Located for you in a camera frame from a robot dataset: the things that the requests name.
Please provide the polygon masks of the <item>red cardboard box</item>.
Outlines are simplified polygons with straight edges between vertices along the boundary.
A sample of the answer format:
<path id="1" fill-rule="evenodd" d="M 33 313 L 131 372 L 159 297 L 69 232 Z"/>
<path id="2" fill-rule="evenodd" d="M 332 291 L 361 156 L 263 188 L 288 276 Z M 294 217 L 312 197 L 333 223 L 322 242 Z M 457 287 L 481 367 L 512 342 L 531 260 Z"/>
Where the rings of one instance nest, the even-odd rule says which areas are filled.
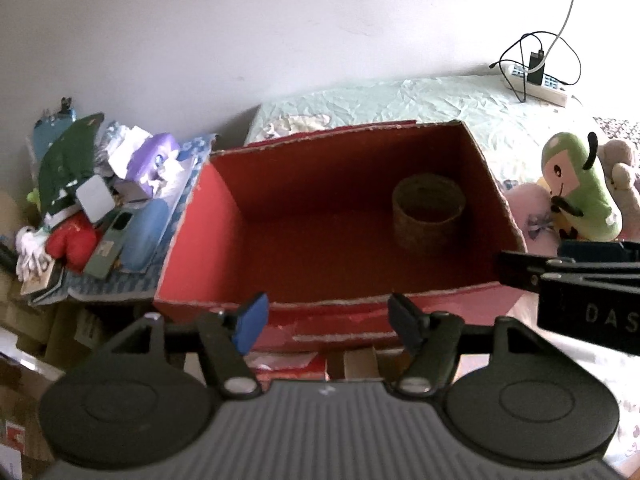
<path id="1" fill-rule="evenodd" d="M 408 250 L 393 192 L 437 174 L 465 207 L 450 240 Z M 387 298 L 489 324 L 520 298 L 502 286 L 497 252 L 525 247 L 508 203 L 462 122 L 388 122 L 296 134 L 206 160 L 171 241 L 154 297 L 184 322 L 263 292 L 269 322 L 256 347 L 296 352 L 391 344 Z"/>

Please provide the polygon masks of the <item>red decorated snack box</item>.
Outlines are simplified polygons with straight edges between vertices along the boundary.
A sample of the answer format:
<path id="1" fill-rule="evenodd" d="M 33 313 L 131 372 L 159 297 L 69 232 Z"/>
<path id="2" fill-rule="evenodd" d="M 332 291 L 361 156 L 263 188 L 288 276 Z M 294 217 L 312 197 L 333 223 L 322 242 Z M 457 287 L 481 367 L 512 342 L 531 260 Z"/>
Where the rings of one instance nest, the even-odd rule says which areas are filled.
<path id="1" fill-rule="evenodd" d="M 359 380 L 381 378 L 372 348 L 329 353 L 252 352 L 246 364 L 268 388 L 274 380 Z"/>

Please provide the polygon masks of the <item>green pea plush toy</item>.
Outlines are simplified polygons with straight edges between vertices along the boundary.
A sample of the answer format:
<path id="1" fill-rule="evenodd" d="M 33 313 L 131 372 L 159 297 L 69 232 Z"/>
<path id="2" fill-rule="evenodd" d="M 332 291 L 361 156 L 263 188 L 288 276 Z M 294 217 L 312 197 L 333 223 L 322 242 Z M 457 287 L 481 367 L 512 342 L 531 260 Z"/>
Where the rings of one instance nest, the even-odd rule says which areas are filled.
<path id="1" fill-rule="evenodd" d="M 622 213 L 606 186 L 598 149 L 594 132 L 585 139 L 559 132 L 542 150 L 542 176 L 563 240 L 612 242 L 622 230 Z"/>

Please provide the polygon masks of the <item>pink plush toy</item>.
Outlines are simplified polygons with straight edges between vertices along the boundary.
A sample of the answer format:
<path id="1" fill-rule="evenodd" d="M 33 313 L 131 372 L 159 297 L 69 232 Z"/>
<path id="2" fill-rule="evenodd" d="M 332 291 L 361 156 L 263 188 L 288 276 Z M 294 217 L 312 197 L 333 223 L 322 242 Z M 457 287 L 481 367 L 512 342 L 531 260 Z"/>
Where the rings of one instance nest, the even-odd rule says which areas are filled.
<path id="1" fill-rule="evenodd" d="M 553 257 L 560 238 L 556 232 L 549 192 L 537 183 L 520 183 L 506 191 L 516 225 L 522 231 L 527 251 Z"/>

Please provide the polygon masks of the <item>mauve bear plush toy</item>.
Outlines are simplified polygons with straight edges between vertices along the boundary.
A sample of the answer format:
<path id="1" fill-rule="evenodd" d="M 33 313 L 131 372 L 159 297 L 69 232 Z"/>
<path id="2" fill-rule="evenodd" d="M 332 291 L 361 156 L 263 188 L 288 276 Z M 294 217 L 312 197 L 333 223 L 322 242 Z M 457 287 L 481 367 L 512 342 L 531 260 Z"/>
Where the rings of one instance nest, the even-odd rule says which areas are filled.
<path id="1" fill-rule="evenodd" d="M 634 168 L 634 149 L 625 140 L 613 139 L 598 151 L 605 182 L 622 213 L 622 240 L 639 240 L 639 174 Z"/>

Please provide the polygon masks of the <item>green patterned bed sheet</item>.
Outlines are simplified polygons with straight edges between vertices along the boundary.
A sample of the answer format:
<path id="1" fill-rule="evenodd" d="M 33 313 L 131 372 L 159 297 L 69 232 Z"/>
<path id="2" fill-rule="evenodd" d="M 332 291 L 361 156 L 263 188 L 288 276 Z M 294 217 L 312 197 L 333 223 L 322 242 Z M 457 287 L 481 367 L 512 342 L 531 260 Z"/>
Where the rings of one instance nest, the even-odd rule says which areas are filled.
<path id="1" fill-rule="evenodd" d="M 378 122 L 450 122 L 470 128 L 536 130 L 549 125 L 558 110 L 529 98 L 520 103 L 498 76 L 443 76 L 369 81 L 289 96 L 262 104 L 246 144 L 293 133 Z"/>

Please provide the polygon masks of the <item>grey phone case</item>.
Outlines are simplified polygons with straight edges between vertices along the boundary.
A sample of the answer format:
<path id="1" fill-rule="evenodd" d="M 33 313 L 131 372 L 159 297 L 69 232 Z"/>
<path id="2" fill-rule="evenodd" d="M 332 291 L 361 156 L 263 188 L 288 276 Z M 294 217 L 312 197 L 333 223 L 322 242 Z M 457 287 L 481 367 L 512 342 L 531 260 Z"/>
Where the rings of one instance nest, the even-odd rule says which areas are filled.
<path id="1" fill-rule="evenodd" d="M 107 278 L 122 251 L 132 218 L 134 213 L 131 210 L 119 211 L 116 214 L 89 258 L 84 269 L 85 274 L 99 280 Z"/>

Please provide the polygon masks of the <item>blue patterned bag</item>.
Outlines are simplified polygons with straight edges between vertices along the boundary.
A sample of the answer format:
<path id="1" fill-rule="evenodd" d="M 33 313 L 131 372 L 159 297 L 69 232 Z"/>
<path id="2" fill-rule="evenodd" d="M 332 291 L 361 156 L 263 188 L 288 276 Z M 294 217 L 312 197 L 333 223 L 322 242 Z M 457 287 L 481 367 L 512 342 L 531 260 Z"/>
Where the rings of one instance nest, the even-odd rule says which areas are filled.
<path id="1" fill-rule="evenodd" d="M 106 278 L 67 273 L 64 290 L 78 301 L 151 299 L 157 289 L 164 260 L 204 162 L 217 144 L 215 133 L 181 144 L 177 183 L 132 212 L 116 266 Z"/>

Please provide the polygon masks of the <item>purple cartoon tissue pack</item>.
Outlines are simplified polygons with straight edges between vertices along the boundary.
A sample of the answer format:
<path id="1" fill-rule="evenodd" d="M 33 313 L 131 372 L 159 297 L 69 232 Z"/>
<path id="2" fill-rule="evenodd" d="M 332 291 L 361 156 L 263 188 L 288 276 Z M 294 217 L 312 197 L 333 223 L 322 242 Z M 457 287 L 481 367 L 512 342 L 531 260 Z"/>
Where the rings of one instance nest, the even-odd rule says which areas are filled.
<path id="1" fill-rule="evenodd" d="M 170 133 L 159 133 L 147 138 L 132 154 L 127 166 L 126 180 L 134 182 L 146 197 L 154 195 L 158 172 L 168 159 L 175 159 L 180 146 Z"/>

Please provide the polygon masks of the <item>black charger plug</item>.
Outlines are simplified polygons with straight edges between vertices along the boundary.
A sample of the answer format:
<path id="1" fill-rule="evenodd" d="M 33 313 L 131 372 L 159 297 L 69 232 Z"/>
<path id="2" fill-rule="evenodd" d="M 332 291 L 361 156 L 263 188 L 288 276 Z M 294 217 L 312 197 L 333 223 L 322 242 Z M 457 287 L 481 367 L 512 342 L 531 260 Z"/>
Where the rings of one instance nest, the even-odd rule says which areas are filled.
<path id="1" fill-rule="evenodd" d="M 544 50 L 539 49 L 529 55 L 526 80 L 530 84 L 536 84 L 536 86 L 542 85 L 544 80 Z"/>

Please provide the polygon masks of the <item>red plush toy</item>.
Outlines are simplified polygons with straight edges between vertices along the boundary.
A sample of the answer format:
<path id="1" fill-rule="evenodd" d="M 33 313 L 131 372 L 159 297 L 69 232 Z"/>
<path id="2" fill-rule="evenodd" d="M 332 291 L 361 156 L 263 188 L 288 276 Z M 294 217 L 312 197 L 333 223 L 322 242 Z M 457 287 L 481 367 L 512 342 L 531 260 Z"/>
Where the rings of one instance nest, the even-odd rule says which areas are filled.
<path id="1" fill-rule="evenodd" d="M 102 232 L 81 211 L 63 221 L 50 234 L 46 252 L 54 260 L 63 261 L 70 270 L 82 273 L 101 238 Z"/>

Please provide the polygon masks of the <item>white square card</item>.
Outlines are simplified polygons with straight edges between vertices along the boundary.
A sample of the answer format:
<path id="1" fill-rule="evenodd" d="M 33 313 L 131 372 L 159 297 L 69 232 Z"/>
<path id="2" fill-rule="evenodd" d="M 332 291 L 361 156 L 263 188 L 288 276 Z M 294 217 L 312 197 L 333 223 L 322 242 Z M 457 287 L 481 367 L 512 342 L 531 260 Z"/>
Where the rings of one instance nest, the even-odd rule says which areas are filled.
<path id="1" fill-rule="evenodd" d="M 112 193 L 98 174 L 78 186 L 76 200 L 91 223 L 99 222 L 115 208 Z"/>

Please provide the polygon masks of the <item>dark green felt hat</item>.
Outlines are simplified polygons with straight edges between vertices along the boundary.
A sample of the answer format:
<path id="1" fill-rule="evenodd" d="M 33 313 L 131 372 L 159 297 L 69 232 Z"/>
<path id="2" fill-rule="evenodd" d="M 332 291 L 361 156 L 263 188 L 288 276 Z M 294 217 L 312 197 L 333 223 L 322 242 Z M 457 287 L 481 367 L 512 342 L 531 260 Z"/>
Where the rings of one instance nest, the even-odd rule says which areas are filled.
<path id="1" fill-rule="evenodd" d="M 44 154 L 38 174 L 44 216 L 72 206 L 77 189 L 94 175 L 94 139 L 102 122 L 103 113 L 77 119 Z"/>

